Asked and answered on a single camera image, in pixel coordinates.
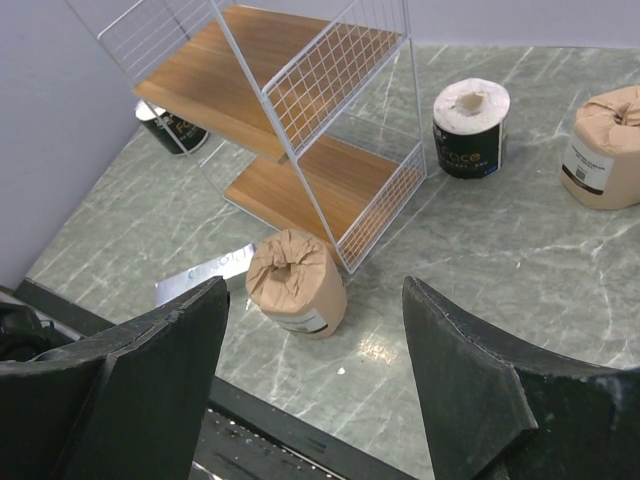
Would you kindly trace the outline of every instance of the white wall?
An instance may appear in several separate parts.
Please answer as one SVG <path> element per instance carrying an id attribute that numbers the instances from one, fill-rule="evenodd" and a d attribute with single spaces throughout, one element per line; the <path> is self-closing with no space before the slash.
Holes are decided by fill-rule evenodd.
<path id="1" fill-rule="evenodd" d="M 0 284 L 23 278 L 109 166 L 134 105 L 62 0 L 0 1 Z"/>
<path id="2" fill-rule="evenodd" d="M 95 1 L 103 26 L 132 3 L 76 1 Z M 347 1 L 249 3 L 330 18 Z M 639 10 L 634 0 L 411 0 L 416 39 L 434 44 L 640 47 Z M 21 280 L 120 151 L 134 103 L 62 0 L 0 1 L 0 284 Z"/>
<path id="3" fill-rule="evenodd" d="M 348 0 L 251 0 L 330 18 Z M 640 47 L 636 0 L 410 0 L 415 38 L 432 44 Z"/>

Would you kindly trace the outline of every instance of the white toilet paper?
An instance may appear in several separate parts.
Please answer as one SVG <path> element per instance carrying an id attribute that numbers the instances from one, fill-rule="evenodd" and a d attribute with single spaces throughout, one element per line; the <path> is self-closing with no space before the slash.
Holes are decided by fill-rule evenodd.
<path id="1" fill-rule="evenodd" d="M 433 105 L 440 166 L 459 178 L 481 178 L 498 170 L 510 105 L 502 85 L 480 78 L 445 88 Z"/>

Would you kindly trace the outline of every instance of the brown paper wrapping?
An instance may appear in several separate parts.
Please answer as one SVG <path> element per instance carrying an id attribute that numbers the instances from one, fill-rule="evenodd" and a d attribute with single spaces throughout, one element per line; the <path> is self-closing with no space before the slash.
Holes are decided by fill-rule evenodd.
<path id="1" fill-rule="evenodd" d="M 574 147 L 586 148 L 586 158 L 594 154 L 613 160 L 602 190 L 590 191 L 578 178 L 581 175 L 567 168 Z M 578 201 L 591 208 L 619 209 L 640 203 L 639 86 L 598 95 L 578 110 L 560 180 Z"/>
<path id="2" fill-rule="evenodd" d="M 327 246 L 297 230 L 283 230 L 258 247 L 246 286 L 265 315 L 308 337 L 331 335 L 347 308 L 342 277 Z"/>

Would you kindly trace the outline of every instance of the white label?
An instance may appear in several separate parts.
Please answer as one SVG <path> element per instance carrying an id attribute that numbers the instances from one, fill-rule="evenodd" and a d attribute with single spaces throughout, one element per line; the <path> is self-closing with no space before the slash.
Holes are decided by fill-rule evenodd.
<path id="1" fill-rule="evenodd" d="M 563 166 L 577 185 L 591 193 L 602 194 L 613 168 L 613 158 L 594 152 L 573 132 Z"/>
<path id="2" fill-rule="evenodd" d="M 327 322 L 315 308 L 297 316 L 267 315 L 285 330 L 298 333 L 316 333 L 327 327 Z"/>

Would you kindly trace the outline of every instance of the marble floor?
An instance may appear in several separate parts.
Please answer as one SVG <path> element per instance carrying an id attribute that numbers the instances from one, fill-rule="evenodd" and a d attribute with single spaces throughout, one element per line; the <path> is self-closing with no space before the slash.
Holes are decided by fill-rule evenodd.
<path id="1" fill-rule="evenodd" d="M 640 52 L 423 46 L 417 54 L 429 178 L 345 275 L 343 324 L 323 341 L 292 336 L 236 291 L 217 374 L 431 479 L 402 323 L 405 276 L 552 351 L 619 368 L 640 359 L 640 210 L 588 210 L 557 178 L 576 109 L 640 83 Z M 410 128 L 408 60 L 405 51 L 351 112 Z M 430 133 L 438 92 L 471 76 L 504 84 L 512 97 L 505 165 L 479 181 L 441 172 Z M 156 281 L 271 234 L 212 187 L 250 154 L 212 136 L 197 157 L 202 169 L 140 130 L 29 276 L 120 323 L 153 308 Z"/>

